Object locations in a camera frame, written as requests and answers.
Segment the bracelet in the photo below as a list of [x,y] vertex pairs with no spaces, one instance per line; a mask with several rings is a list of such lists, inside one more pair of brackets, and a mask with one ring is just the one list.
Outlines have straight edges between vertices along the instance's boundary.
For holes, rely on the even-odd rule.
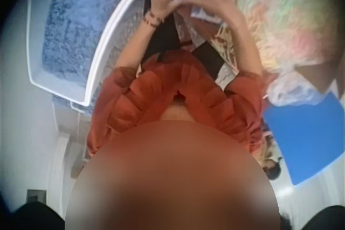
[[153,27],[153,28],[157,28],[157,27],[158,27],[158,25],[153,24],[153,23],[151,23],[150,21],[148,21],[148,20],[146,19],[145,16],[144,16],[143,21],[144,21],[147,25],[149,25],[149,26],[151,26],[151,27]]
[[158,23],[160,23],[160,24],[161,24],[161,23],[164,23],[164,19],[161,19],[161,18],[155,16],[155,15],[152,13],[151,10],[148,11],[148,14],[149,14],[150,17],[152,17],[153,19],[155,19]]

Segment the blue folder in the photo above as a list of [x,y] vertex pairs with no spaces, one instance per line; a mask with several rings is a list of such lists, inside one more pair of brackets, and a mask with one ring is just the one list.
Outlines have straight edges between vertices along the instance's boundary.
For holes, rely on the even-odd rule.
[[270,107],[264,118],[294,185],[314,176],[344,152],[344,109],[332,93],[316,106]]

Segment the white wall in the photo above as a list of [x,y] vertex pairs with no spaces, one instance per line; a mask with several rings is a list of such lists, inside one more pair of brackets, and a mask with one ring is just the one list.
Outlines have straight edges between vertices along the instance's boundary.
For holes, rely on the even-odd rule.
[[25,203],[27,189],[47,189],[58,137],[51,94],[29,82],[26,0],[19,0],[2,33],[2,146],[0,188],[9,208]]

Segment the orange ruffled garment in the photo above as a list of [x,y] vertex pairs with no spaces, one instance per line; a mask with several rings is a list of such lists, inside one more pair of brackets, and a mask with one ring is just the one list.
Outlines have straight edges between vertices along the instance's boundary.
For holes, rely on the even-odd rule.
[[127,129],[160,120],[176,95],[184,97],[196,122],[226,133],[251,154],[260,153],[260,76],[241,72],[222,91],[190,52],[169,51],[161,62],[157,57],[143,64],[138,78],[136,70],[118,67],[104,81],[88,136],[91,156]]

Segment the blurred circular region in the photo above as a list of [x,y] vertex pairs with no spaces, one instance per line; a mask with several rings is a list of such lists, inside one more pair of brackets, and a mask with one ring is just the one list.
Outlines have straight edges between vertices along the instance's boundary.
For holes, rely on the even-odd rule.
[[107,143],[81,172],[65,229],[278,230],[270,181],[235,140],[159,121]]

